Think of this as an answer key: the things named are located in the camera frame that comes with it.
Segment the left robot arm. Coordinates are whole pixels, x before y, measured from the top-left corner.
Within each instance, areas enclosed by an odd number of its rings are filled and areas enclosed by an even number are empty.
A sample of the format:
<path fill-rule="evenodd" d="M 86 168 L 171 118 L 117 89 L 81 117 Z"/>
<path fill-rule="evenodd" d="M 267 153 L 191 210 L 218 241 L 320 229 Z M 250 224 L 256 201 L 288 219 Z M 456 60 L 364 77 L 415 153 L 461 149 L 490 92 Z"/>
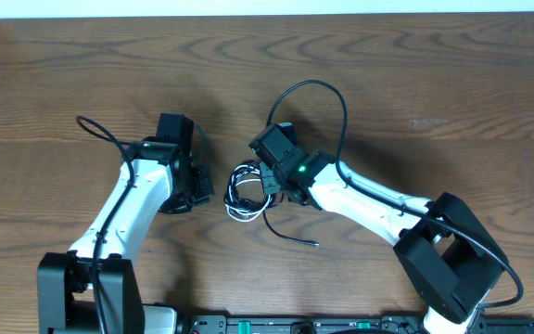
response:
<path fill-rule="evenodd" d="M 143 303 L 134 267 L 158 213 L 190 212 L 213 193 L 207 166 L 191 151 L 197 126 L 163 113 L 154 135 L 127 142 L 85 116 L 76 122 L 118 148 L 120 176 L 83 235 L 39 263 L 39 332 L 189 332 L 189 321 L 170 306 Z"/>

